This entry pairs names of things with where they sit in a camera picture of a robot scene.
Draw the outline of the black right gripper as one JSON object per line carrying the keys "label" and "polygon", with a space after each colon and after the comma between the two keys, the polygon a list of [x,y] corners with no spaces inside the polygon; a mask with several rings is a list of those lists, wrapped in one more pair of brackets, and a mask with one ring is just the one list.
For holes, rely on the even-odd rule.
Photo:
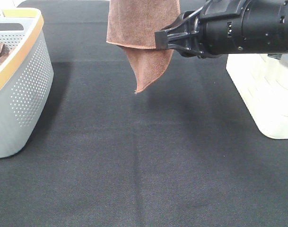
{"label": "black right gripper", "polygon": [[245,54],[243,36],[246,0],[209,0],[197,10],[185,11],[154,33],[156,49],[175,50],[183,57],[216,58]]}

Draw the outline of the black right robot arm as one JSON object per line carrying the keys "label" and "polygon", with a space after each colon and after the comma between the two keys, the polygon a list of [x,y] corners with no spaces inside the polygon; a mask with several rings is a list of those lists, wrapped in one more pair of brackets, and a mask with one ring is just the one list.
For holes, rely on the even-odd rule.
{"label": "black right robot arm", "polygon": [[288,53],[288,0],[208,0],[155,32],[158,50],[183,57]]}

